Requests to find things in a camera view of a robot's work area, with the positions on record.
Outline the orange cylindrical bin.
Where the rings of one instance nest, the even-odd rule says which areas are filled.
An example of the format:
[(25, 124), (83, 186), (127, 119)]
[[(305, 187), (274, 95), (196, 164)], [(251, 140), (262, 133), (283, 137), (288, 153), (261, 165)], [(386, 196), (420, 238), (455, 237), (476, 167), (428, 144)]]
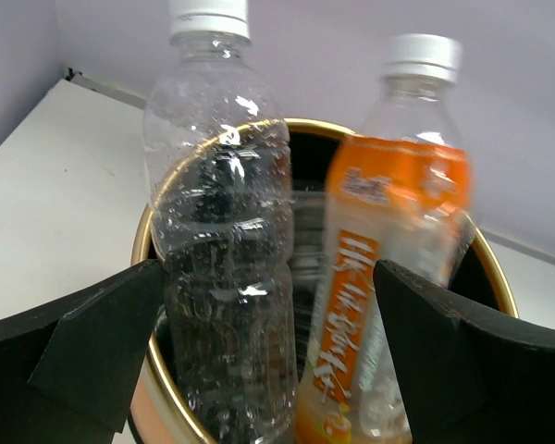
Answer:
[[(295, 215), (294, 254), (290, 270), (294, 284), (297, 362), (304, 367), (315, 287), (323, 275), (324, 181), (340, 142), (351, 130), (319, 120), (288, 121)], [(469, 244), (454, 264), (452, 291), (515, 317), (518, 310), (500, 264), (481, 231), (470, 225)], [(161, 309), (149, 340), (135, 389), (129, 429), (138, 443), (212, 443), (214, 437), (193, 415), (175, 385), (176, 368), (167, 314)]]

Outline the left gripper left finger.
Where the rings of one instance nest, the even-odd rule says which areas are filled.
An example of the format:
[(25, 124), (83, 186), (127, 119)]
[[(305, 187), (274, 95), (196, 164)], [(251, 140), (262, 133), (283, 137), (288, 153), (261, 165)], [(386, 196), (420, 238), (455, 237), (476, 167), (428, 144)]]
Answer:
[(122, 432), (165, 273), (145, 260), (0, 320), (0, 443), (109, 443)]

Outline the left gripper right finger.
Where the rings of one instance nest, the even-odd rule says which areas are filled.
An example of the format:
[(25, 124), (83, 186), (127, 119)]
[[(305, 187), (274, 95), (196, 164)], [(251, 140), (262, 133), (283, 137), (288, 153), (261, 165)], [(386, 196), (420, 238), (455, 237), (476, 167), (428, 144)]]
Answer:
[(376, 299), (415, 443), (555, 443), (555, 330), (390, 260)]

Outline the clear unlabelled bottle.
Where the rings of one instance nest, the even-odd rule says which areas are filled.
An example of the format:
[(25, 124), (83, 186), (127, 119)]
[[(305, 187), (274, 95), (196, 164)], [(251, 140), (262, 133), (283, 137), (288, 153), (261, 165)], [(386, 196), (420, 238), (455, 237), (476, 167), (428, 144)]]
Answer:
[(244, 1), (173, 1), (144, 108), (152, 241), (183, 399), (220, 443), (284, 443), (298, 383), (290, 133), (244, 60)]

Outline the orange label bottle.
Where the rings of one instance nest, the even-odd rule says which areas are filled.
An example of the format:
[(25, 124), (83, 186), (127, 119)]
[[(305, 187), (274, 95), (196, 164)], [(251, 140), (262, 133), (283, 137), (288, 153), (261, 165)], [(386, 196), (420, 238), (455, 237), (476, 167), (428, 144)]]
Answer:
[(409, 439), (373, 273), (389, 259), (440, 286), (450, 281), (471, 195), (468, 157), (444, 101), (461, 52), (448, 37), (395, 37), (376, 107), (331, 162), (298, 443)]

